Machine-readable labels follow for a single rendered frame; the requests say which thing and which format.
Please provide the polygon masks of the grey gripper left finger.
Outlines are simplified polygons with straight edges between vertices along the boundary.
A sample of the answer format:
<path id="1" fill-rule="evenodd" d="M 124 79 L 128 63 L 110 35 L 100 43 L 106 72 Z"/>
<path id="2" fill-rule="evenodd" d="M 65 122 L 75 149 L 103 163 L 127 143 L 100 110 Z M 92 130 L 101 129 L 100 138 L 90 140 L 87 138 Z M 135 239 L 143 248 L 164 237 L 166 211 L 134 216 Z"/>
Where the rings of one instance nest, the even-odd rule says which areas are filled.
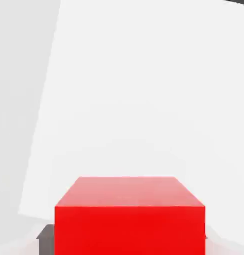
<path id="1" fill-rule="evenodd" d="M 33 229 L 26 237 L 12 243 L 5 255 L 54 255 L 54 224 Z"/>

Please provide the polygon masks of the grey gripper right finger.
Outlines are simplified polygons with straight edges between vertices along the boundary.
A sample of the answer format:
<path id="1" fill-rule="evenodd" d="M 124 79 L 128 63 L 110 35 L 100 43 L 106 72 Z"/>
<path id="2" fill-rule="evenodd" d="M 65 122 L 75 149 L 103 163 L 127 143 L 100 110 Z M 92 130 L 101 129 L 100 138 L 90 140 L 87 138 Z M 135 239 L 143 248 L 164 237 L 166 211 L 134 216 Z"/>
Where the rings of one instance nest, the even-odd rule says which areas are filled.
<path id="1" fill-rule="evenodd" d="M 205 234 L 206 255 L 240 255 L 236 245 L 220 237 L 210 225 L 206 225 Z"/>

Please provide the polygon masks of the small red cube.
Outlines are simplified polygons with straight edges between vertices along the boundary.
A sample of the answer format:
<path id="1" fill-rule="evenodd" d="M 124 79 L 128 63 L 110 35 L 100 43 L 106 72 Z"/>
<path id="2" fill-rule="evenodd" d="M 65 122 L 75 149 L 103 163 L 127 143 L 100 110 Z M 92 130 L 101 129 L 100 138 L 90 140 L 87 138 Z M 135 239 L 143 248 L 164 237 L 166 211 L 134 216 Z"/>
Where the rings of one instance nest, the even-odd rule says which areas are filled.
<path id="1" fill-rule="evenodd" d="M 205 239 L 174 177 L 79 177 L 55 206 L 54 255 L 206 255 Z"/>

